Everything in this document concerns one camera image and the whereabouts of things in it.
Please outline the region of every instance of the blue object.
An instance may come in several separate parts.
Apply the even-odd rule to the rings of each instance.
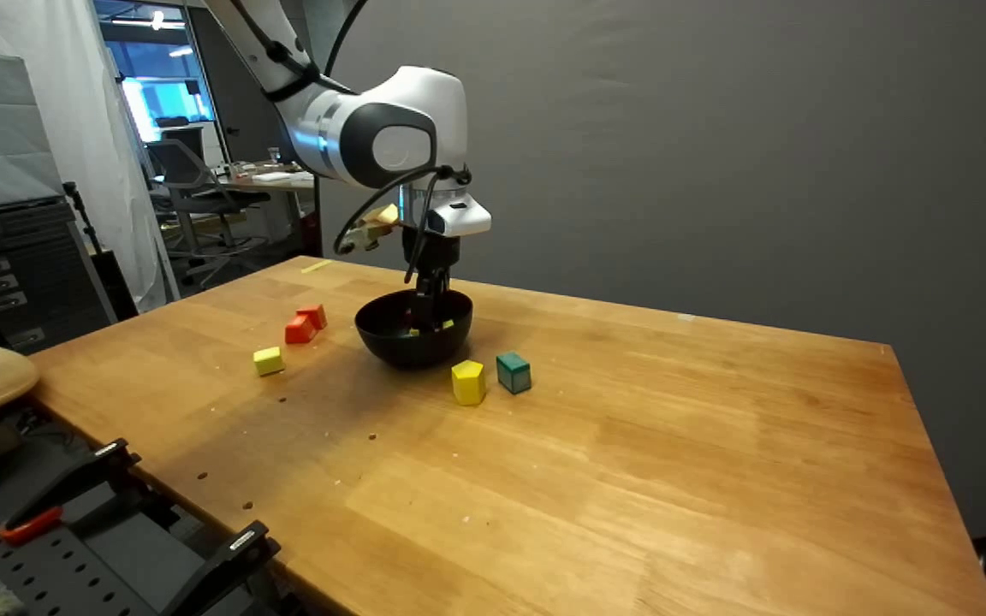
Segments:
[[[517,353],[496,357],[496,382],[511,393],[531,390],[531,361]]]

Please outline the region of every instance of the cube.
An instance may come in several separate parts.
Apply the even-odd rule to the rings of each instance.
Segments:
[[[283,343],[287,344],[306,344],[317,340],[317,324],[310,313],[294,313],[287,324],[283,324]]]
[[[262,375],[281,373],[283,369],[281,344],[256,349],[255,366]]]
[[[455,361],[453,393],[455,393],[455,403],[481,407],[485,401],[485,366],[474,358]]]
[[[496,357],[496,382],[511,393],[531,390],[531,361],[517,353]]]
[[[327,303],[306,303],[294,313],[310,313],[317,327],[327,327]]]

